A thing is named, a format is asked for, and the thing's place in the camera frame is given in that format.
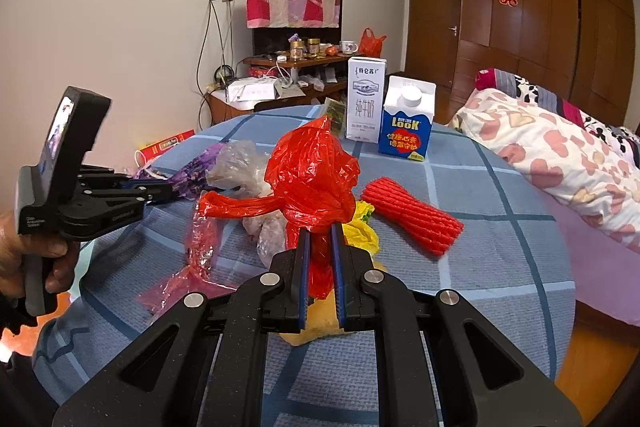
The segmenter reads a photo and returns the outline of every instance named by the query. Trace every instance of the human hand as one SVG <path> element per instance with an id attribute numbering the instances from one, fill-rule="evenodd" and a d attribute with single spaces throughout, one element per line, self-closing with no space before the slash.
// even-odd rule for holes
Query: human hand
<path id="1" fill-rule="evenodd" d="M 24 297 L 22 256 L 26 254 L 54 258 L 53 269 L 45 281 L 49 293 L 71 288 L 80 246 L 55 235 L 17 235 L 14 213 L 0 213 L 0 293 L 7 298 Z"/>

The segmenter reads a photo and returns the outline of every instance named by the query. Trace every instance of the blue tablecloth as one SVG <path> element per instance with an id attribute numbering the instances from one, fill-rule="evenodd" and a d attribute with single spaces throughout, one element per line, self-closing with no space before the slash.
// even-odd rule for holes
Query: blue tablecloth
<path id="1" fill-rule="evenodd" d="M 156 166 L 175 171 L 218 140 L 253 140 L 270 152 L 318 109 L 234 118 L 166 152 Z M 367 182 L 388 176 L 465 224 L 449 252 L 435 260 L 374 214 L 370 224 L 381 246 L 376 260 L 411 289 L 459 290 L 554 379 L 574 323 L 574 282 L 561 233 L 527 181 L 492 152 L 437 124 L 425 162 L 378 155 L 372 144 L 342 145 L 360 162 L 356 197 Z M 149 314 L 136 296 L 184 265 L 191 207 L 178 201 L 149 208 L 143 222 L 97 241 L 81 298 L 44 328 L 34 356 L 39 380 L 59 403 L 144 330 Z M 255 244 L 238 221 L 229 222 L 214 279 L 239 284 L 263 271 Z M 373 334 L 293 348 L 270 335 L 264 393 L 264 427 L 376 425 Z"/>

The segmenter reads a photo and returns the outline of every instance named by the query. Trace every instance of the purple bed sheet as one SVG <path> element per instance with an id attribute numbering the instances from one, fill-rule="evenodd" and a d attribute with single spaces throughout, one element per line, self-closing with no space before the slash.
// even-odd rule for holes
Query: purple bed sheet
<path id="1" fill-rule="evenodd" d="M 640 327 L 640 254 L 590 227 L 546 192 L 536 190 L 564 236 L 574 273 L 575 298 Z"/>

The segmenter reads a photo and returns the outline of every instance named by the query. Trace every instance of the black sleeve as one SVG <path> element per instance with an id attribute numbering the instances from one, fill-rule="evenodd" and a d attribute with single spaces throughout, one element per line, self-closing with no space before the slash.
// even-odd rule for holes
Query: black sleeve
<path id="1" fill-rule="evenodd" d="M 31 358 L 13 354 L 0 363 L 0 423 L 11 427 L 50 427 L 58 404 L 41 386 Z"/>

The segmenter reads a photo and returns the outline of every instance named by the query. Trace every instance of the wooden door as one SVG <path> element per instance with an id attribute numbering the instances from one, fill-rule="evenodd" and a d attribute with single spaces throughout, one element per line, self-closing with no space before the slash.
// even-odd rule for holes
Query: wooden door
<path id="1" fill-rule="evenodd" d="M 405 72 L 451 87 L 460 34 L 460 0 L 410 0 Z"/>

